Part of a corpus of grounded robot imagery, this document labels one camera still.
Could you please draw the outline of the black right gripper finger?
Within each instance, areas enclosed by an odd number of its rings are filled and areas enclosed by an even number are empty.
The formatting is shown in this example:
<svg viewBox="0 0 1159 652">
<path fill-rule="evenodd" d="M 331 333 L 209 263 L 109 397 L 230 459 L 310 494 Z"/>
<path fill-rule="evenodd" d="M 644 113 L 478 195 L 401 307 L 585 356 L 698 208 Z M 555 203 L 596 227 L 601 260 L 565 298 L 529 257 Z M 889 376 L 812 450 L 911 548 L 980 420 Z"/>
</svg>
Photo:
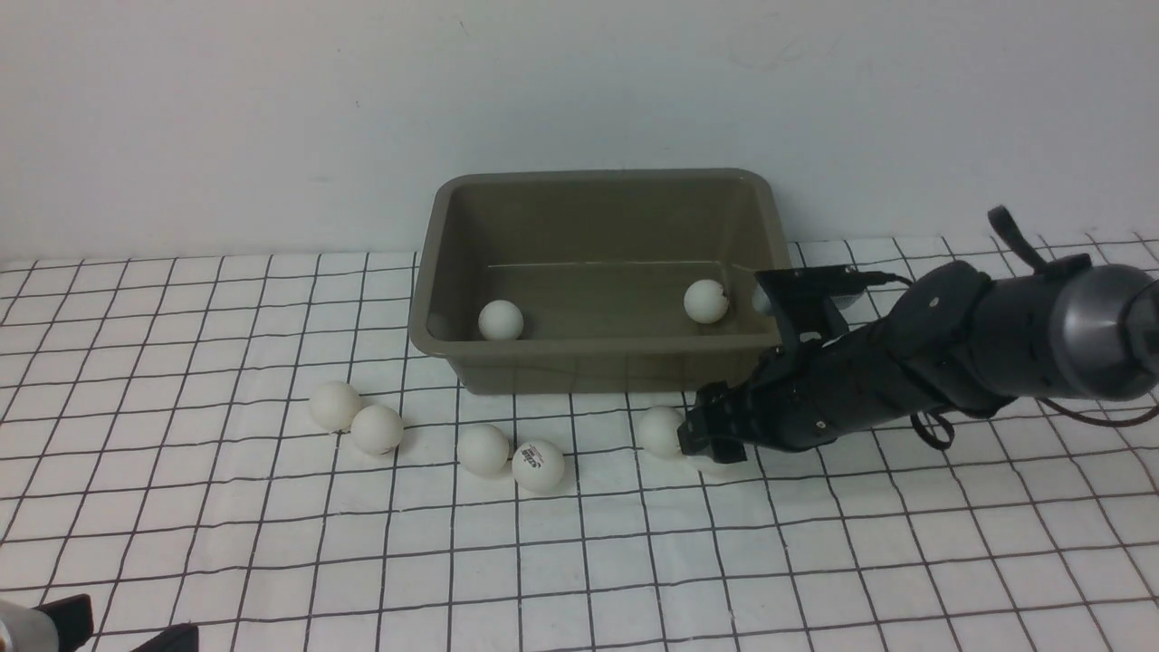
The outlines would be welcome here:
<svg viewBox="0 0 1159 652">
<path fill-rule="evenodd" d="M 722 455 L 722 442 L 717 433 L 723 428 L 724 417 L 717 406 L 688 408 L 684 422 L 677 428 L 680 450 L 684 455 Z"/>
<path fill-rule="evenodd" d="M 748 461 L 745 445 L 727 438 L 713 438 L 707 455 L 716 464 L 739 464 Z"/>
</svg>

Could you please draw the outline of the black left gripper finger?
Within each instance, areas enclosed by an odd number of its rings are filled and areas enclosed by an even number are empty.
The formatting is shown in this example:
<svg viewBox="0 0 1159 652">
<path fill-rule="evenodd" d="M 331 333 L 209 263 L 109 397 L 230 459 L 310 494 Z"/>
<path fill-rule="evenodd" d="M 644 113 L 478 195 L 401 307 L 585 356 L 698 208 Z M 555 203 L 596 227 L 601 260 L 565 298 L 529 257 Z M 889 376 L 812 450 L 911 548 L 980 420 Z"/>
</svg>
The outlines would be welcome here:
<svg viewBox="0 0 1159 652">
<path fill-rule="evenodd" d="M 197 652 L 201 649 L 199 627 L 181 623 L 168 627 L 132 652 Z"/>
</svg>

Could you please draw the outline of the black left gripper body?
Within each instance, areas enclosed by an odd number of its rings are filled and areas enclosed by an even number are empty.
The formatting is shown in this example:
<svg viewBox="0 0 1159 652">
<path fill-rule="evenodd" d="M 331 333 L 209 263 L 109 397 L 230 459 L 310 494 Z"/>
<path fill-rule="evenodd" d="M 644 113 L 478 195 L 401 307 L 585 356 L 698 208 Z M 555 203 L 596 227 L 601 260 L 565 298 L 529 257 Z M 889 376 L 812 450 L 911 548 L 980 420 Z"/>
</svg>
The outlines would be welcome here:
<svg viewBox="0 0 1159 652">
<path fill-rule="evenodd" d="M 94 633 L 92 622 L 92 595 L 78 594 L 41 605 L 41 611 L 50 622 L 51 642 L 45 651 L 79 651 Z"/>
</svg>

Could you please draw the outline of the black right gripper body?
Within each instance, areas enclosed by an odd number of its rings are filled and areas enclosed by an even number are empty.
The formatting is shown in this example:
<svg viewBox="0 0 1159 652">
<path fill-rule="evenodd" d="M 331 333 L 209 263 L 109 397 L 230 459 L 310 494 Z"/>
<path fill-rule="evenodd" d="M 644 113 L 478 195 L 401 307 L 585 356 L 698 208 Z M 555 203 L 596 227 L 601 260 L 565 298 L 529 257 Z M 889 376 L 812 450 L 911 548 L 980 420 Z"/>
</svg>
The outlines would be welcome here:
<svg viewBox="0 0 1159 652">
<path fill-rule="evenodd" d="M 936 416 L 943 398 L 887 343 L 885 327 L 861 327 L 825 345 L 809 342 L 795 356 L 774 356 L 716 396 L 715 440 L 809 450 L 907 417 L 924 444 L 943 449 L 943 439 L 923 424 L 923 413 L 943 422 Z"/>
</svg>

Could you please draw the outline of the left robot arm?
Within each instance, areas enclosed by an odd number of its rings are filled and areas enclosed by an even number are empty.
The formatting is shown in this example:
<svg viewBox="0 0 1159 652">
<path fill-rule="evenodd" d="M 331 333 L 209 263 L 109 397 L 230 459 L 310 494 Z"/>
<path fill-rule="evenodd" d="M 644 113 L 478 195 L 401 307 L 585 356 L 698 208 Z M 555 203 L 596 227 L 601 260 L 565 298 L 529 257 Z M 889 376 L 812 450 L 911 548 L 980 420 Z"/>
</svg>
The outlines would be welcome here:
<svg viewBox="0 0 1159 652">
<path fill-rule="evenodd" d="M 58 599 L 36 607 L 1 601 L 3 651 L 79 651 L 90 642 L 95 627 L 92 598 Z M 198 651 L 199 627 L 191 623 L 165 628 L 136 647 L 137 651 Z"/>
</svg>

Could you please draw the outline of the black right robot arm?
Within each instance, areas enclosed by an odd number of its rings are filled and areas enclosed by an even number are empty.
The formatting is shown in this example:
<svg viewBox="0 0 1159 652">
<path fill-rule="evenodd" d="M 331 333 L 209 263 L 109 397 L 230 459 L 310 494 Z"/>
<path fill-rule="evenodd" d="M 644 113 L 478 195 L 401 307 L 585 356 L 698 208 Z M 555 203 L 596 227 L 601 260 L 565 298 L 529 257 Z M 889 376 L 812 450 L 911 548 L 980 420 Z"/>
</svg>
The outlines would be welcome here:
<svg viewBox="0 0 1159 652">
<path fill-rule="evenodd" d="M 935 268 L 885 317 L 850 329 L 838 296 L 899 276 L 851 265 L 759 271 L 782 342 L 735 387 L 704 384 L 678 427 L 680 450 L 717 464 L 748 446 L 810 450 L 906 417 L 932 449 L 952 446 L 948 413 L 990 418 L 1015 400 L 1129 401 L 1156 387 L 1156 278 L 1087 254 L 1043 259 L 996 206 L 990 226 L 1030 274 L 990 277 L 964 261 Z"/>
</svg>

